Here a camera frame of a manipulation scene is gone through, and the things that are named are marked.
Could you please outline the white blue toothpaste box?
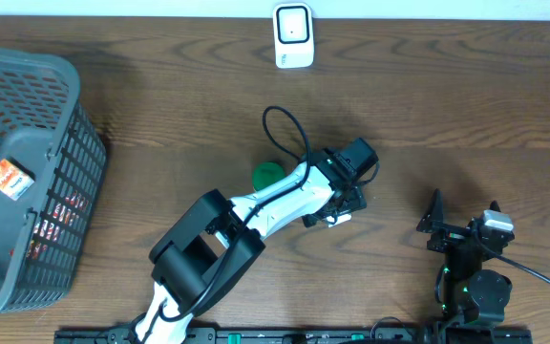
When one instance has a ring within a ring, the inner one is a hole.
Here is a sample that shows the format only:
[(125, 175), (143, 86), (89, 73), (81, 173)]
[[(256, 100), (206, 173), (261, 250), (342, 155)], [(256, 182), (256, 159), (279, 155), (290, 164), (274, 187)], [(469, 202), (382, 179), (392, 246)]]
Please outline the white blue toothpaste box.
[(333, 226), (340, 225), (346, 221), (349, 221), (350, 219), (351, 219), (350, 214), (332, 215), (332, 216), (327, 216), (324, 219), (324, 222), (328, 225), (328, 227), (333, 227)]

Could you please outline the green lid jar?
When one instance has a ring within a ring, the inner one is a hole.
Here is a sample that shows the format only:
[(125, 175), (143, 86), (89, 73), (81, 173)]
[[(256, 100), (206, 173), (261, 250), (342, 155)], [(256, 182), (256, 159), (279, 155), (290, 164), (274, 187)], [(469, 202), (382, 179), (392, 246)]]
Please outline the green lid jar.
[(261, 191), (286, 177), (286, 172), (277, 162), (260, 163), (252, 173), (252, 186), (255, 192)]

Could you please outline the orange Top chocolate bar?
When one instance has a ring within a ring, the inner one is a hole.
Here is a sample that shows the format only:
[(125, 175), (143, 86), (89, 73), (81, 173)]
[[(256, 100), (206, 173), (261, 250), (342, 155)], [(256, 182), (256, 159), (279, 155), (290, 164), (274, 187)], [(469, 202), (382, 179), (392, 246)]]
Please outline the orange Top chocolate bar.
[(51, 251), (61, 249), (61, 255), (78, 256), (88, 226), (92, 202), (77, 190), (48, 199), (45, 211), (33, 225), (27, 258), (38, 260)]

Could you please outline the orange small box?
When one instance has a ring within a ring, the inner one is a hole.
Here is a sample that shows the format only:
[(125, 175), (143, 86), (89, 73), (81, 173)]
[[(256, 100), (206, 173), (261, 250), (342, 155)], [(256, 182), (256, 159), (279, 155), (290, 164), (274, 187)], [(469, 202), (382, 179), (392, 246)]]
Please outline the orange small box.
[(21, 196), (34, 184), (34, 179), (7, 159), (0, 161), (0, 191), (13, 201)]

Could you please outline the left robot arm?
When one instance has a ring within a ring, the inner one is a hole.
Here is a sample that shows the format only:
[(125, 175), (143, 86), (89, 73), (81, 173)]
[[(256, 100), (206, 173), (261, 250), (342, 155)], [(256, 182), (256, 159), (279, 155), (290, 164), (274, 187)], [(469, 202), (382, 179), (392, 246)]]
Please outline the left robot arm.
[(264, 251), (264, 241), (300, 219), (336, 226), (367, 203), (363, 175), (376, 152), (361, 138), (308, 154), (280, 181), (227, 199), (217, 189), (197, 199), (155, 244), (154, 297), (132, 327), (135, 343), (181, 343), (190, 321), (218, 303)]

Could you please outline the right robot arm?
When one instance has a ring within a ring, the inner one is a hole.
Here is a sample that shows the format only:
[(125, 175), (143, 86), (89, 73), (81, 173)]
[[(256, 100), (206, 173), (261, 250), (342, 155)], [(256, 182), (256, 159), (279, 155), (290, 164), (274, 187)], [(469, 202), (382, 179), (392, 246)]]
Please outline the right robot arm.
[(466, 226), (450, 225), (436, 189), (416, 230), (431, 235), (427, 249), (445, 255), (434, 287), (442, 318), (425, 328), (423, 341), (494, 343), (494, 328), (504, 320), (512, 282), (483, 263), (515, 239), (510, 216), (493, 201)]

